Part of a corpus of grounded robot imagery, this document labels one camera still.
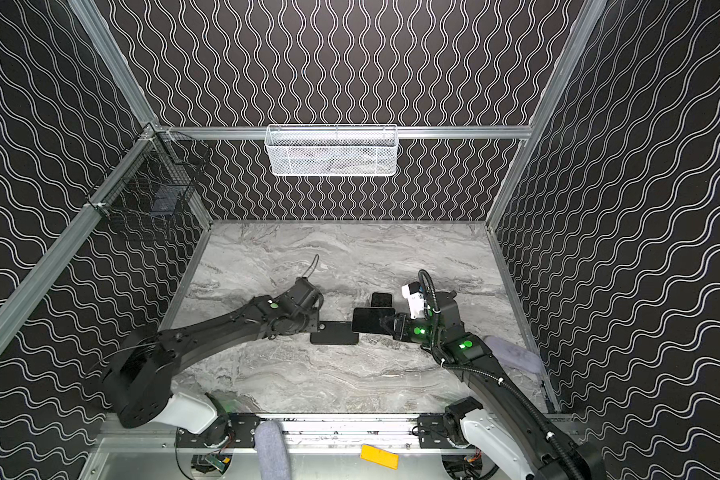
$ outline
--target robotic arm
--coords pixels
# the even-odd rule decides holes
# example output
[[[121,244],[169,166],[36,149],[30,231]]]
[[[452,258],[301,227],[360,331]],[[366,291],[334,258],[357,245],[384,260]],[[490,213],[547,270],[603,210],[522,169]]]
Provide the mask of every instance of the robotic arm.
[[[477,446],[517,480],[529,480],[528,475],[534,480],[605,479],[600,453],[590,444],[578,446],[548,422],[482,339],[464,329],[456,293],[435,292],[423,270],[419,277],[419,283],[404,287],[407,298],[421,297],[408,298],[412,313],[396,312],[382,322],[395,340],[421,343],[478,398],[446,408],[451,441]],[[173,376],[243,342],[317,332],[322,303],[319,290],[301,277],[277,297],[255,297],[202,323],[157,334],[136,330],[102,374],[106,397],[126,428],[162,422],[199,435],[206,446],[217,446],[229,436],[229,414],[212,398],[172,392]],[[490,422],[486,409],[498,416],[500,425]]]

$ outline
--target cable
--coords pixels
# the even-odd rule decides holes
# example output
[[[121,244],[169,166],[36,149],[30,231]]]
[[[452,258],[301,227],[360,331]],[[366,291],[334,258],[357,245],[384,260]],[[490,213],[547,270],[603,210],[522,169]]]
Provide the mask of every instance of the cable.
[[[88,371],[84,374],[84,378],[88,378],[88,375],[90,375],[90,374],[92,373],[92,371],[93,371],[96,367],[98,367],[99,364],[101,364],[104,360],[110,358],[112,355],[116,355],[116,354],[118,354],[118,353],[120,353],[120,352],[124,352],[124,351],[126,351],[126,350],[137,349],[137,348],[139,348],[140,346],[155,346],[155,345],[157,345],[157,342],[152,342],[152,343],[140,343],[139,345],[127,346],[127,347],[122,348],[122,349],[117,349],[117,350],[115,350],[114,352],[110,353],[109,355],[105,355],[105,356],[101,357],[101,358],[99,359],[99,361],[94,364],[94,366],[92,366],[91,368],[88,369]]]
[[[470,366],[462,366],[462,365],[454,365],[451,363],[444,363],[442,365],[444,369],[447,370],[460,370],[462,372],[470,372],[475,373],[477,375],[482,375],[484,377],[487,377],[491,380],[494,380],[497,382],[500,386],[507,389],[509,393],[511,393],[515,398],[517,398],[520,401],[520,404],[525,407],[526,410],[528,410],[528,413],[530,416],[536,421],[538,426],[544,431],[544,435],[547,437],[547,441],[550,445],[552,445],[552,448],[556,451],[557,455],[563,459],[563,463],[568,468],[568,471],[576,478],[576,480],[584,480],[584,475],[581,474],[579,469],[574,464],[574,461],[570,458],[568,455],[568,452],[563,450],[563,447],[560,445],[560,442],[557,440],[557,437],[554,436],[554,432],[549,430],[547,427],[547,417],[544,416],[541,412],[539,412],[539,409],[536,408],[536,406],[530,402],[530,400],[520,391],[518,390],[514,385],[511,383],[505,382],[503,378],[497,377],[493,373],[484,372],[480,369],[475,369]]]
[[[176,457],[176,466],[179,469],[179,472],[181,472],[181,475],[184,475],[184,478],[188,478],[189,480],[195,480],[191,476],[184,473],[184,469],[181,467],[181,464],[179,464],[179,429],[176,429],[176,439],[173,440],[173,456]]]
[[[302,274],[302,278],[309,278],[312,274],[315,273],[315,270],[317,270],[317,265],[320,263],[320,254],[315,254],[315,256],[312,258],[312,262],[307,267],[307,270],[304,270],[304,273]]]
[[[440,325],[440,305],[438,305],[438,297],[434,292],[434,283],[432,277],[426,270],[420,270],[418,272],[418,282],[421,283],[424,289],[424,298],[427,299],[427,303],[432,306],[432,334],[429,336],[429,349],[432,351],[434,346],[437,344],[438,327]],[[432,294],[432,299],[427,297],[427,294]]]

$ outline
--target metal basket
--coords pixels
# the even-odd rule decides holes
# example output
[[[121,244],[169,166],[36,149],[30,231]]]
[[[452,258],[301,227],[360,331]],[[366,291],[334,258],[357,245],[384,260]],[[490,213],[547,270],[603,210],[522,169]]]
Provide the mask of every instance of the metal basket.
[[[266,128],[274,175],[390,177],[398,170],[397,125],[280,125]]]
[[[126,240],[172,240],[210,158],[207,144],[183,134],[159,133],[151,143],[96,205],[110,230]]]

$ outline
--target black smartphone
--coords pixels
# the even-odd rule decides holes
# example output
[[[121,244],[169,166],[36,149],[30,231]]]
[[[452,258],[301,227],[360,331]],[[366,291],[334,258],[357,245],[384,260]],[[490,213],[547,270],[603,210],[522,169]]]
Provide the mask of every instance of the black smartphone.
[[[394,308],[359,306],[352,312],[352,331],[391,335],[394,331],[395,313]]]

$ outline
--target black wire basket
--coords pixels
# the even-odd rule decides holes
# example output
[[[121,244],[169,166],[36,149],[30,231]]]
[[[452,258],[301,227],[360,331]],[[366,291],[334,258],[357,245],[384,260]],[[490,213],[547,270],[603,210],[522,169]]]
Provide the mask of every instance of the black wire basket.
[[[161,132],[142,151],[101,204],[111,231],[126,240],[172,240],[211,148],[183,134]]]

